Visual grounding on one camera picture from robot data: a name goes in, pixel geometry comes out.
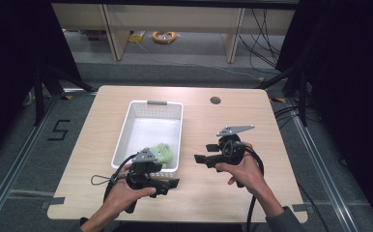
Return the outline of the yellow packet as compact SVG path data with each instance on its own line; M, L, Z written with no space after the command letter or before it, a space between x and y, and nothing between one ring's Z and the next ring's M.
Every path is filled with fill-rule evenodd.
M144 31L133 31L129 35L128 42L129 43L135 43L139 44L142 42L144 38L145 32Z

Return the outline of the black metal stand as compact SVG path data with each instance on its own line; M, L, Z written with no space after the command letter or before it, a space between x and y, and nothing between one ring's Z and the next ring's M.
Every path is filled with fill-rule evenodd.
M280 80L286 80L286 83L282 89L282 93L285 97L293 97L298 94L299 97L299 113L300 120L302 124L306 127L306 84L307 79L302 67L300 65L294 65L293 67L287 69L286 71L276 75L270 80L262 82L258 89L266 90L267 88L273 86Z
M67 80L69 83L83 89L85 92L95 93L98 91L97 88L84 83L80 76L74 77L54 66L38 65L33 77L36 99L36 126L44 117L43 86L48 90L51 96L61 95L64 93L64 90L59 82L60 79Z

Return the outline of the aluminium floor rail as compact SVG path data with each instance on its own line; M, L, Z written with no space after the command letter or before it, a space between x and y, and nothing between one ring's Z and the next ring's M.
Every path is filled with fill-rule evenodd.
M330 204L332 205L334 212L339 219L343 231L358 232L358 228L351 215L349 207L347 206L332 176L330 175L329 170L323 161L308 128L302 123L300 117L294 110L291 111L291 115L294 117L294 124L296 125L296 128L301 136L301 140L312 160L315 170L317 171L317 174L326 191Z
M40 135L43 132L43 128L47 122L47 119L59 100L59 96L51 96L48 100L47 106L44 108L44 114L39 120L32 130L30 131L26 141L24 142L22 148L17 153L17 156L12 163L10 170L7 172L6 176L4 177L3 181L0 185L0 211L5 204L5 201L10 194L11 189L14 186L14 183L18 179L22 169L24 168L27 160L29 159L34 147L36 146Z

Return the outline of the plain green mitten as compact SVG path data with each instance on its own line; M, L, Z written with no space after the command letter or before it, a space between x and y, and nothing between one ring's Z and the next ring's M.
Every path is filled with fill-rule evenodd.
M159 143L157 146L152 147L152 148L150 149L150 151L151 151L151 152L156 156L156 158L158 158L158 152L159 152L159 150L160 150L162 147L164 147L164 146L168 146L168 147L169 147L168 144L165 144L165 143Z

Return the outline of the person's left hand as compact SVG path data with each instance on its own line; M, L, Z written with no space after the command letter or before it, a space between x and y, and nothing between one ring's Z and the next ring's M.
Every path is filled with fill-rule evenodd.
M112 215L119 215L136 200L156 193L155 188L132 189L125 180L119 180L108 193L103 207Z

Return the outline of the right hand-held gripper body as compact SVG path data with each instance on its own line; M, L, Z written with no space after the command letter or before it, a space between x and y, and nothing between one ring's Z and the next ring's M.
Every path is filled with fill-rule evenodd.
M245 146L238 136L245 131L246 126L226 126L216 135L219 136L218 148L221 151L223 162L239 164L243 158Z

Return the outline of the white plastic basket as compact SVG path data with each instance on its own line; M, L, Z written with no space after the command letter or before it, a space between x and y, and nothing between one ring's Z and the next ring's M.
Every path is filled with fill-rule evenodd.
M131 101L111 161L118 168L130 155L159 143L168 144L174 158L154 176L175 178L179 167L184 105L173 101Z

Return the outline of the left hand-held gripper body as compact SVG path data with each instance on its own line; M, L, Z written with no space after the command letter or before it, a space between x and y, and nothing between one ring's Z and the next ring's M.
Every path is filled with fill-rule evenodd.
M160 186L158 180L153 180L150 174L157 173L161 169L162 164L158 163L156 155L149 148L145 148L133 157L126 182L131 189L155 188L156 192L151 197L156 198Z

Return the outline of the person's right hand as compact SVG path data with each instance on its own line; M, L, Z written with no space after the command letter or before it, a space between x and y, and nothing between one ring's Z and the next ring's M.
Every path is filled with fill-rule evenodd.
M254 194L260 196L267 190L267 183L261 173L260 167L256 159L251 155L253 151L250 143L244 143L246 151L242 161L237 165L218 163L215 166L217 171L227 172L231 175L231 178L227 182L228 185L234 183L241 183L246 189Z

